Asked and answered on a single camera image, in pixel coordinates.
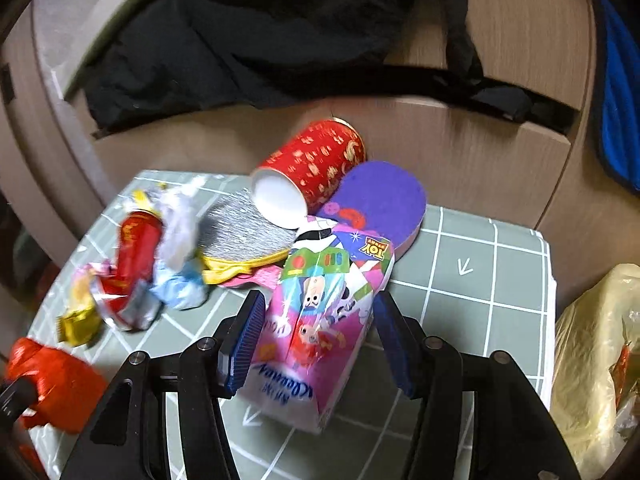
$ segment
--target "table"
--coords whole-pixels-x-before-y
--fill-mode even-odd
[[[165,310],[144,333],[105,330],[90,347],[57,344],[54,321],[65,307],[74,271],[113,258],[116,233],[126,216],[122,200],[159,182],[183,184],[193,173],[143,171],[89,229],[48,292],[31,326],[35,340],[64,348],[94,365],[108,380],[124,359],[142,349],[151,357],[181,352],[213,334],[236,313],[248,289],[212,289],[203,306]],[[195,197],[202,215],[220,196],[247,186],[245,176],[211,175]],[[461,352],[489,355],[503,349],[516,359],[548,406],[554,358],[555,284],[549,247],[540,233],[487,218],[428,206],[420,235],[396,264],[389,290],[405,315],[425,332]],[[270,297],[269,290],[262,290]],[[184,480],[176,394],[167,394],[168,452],[172,479]],[[226,432],[243,480],[399,478],[419,403],[394,386],[376,330],[358,356],[334,416],[320,436],[275,422],[243,400],[221,401]],[[472,441],[471,394],[463,398],[457,478],[466,478]],[[47,426],[31,437],[51,480],[58,480],[75,442]]]

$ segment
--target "red paper cup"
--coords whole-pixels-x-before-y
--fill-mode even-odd
[[[269,222],[297,229],[315,214],[341,178],[365,160],[364,143],[341,119],[315,121],[265,160],[252,174],[251,192]]]

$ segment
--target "silver fabric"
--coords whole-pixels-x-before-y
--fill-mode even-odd
[[[220,197],[200,220],[198,247],[205,256],[245,262],[289,249],[295,230],[270,223],[255,208],[248,189]]]

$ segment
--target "blue plastic wrapper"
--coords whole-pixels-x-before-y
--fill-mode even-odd
[[[207,285],[202,281],[202,264],[194,258],[187,261],[180,272],[174,272],[163,260],[156,260],[151,292],[175,310],[200,306],[207,299]]]

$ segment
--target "purple foam pad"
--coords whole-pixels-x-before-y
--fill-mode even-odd
[[[411,173],[372,160],[345,175],[318,216],[388,238],[397,260],[417,237],[426,207],[426,193]]]

